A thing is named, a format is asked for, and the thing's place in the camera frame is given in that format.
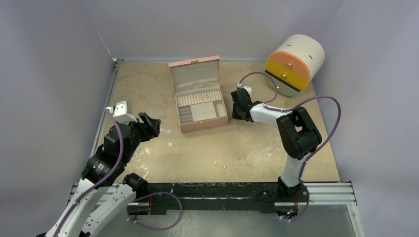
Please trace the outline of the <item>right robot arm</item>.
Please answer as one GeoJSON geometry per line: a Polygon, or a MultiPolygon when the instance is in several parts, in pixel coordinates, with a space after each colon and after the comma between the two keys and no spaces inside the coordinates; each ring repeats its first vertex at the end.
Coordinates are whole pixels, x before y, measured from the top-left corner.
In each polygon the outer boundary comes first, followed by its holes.
{"type": "Polygon", "coordinates": [[[281,109],[253,102],[245,88],[231,92],[233,101],[232,118],[248,122],[259,122],[276,127],[287,153],[285,168],[278,178],[277,194],[289,201],[301,188],[301,177],[307,158],[314,154],[322,142],[322,137],[304,107],[281,109]]]}

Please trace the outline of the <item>pink jewelry box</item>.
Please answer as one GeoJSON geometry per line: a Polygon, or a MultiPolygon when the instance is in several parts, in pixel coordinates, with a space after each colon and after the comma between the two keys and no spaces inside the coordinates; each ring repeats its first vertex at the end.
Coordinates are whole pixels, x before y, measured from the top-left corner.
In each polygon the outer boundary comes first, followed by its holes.
{"type": "Polygon", "coordinates": [[[168,63],[182,133],[228,123],[219,64],[218,55],[168,63]]]}

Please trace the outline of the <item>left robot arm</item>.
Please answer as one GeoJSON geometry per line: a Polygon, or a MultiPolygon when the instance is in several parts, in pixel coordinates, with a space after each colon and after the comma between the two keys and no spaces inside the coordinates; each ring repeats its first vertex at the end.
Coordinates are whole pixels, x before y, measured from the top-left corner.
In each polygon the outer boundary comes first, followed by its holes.
{"type": "Polygon", "coordinates": [[[162,121],[149,117],[145,112],[128,123],[118,122],[109,110],[105,114],[113,126],[103,139],[95,154],[82,171],[78,189],[53,227],[42,237],[77,237],[84,221],[96,203],[125,170],[140,143],[160,134],[162,121]]]}

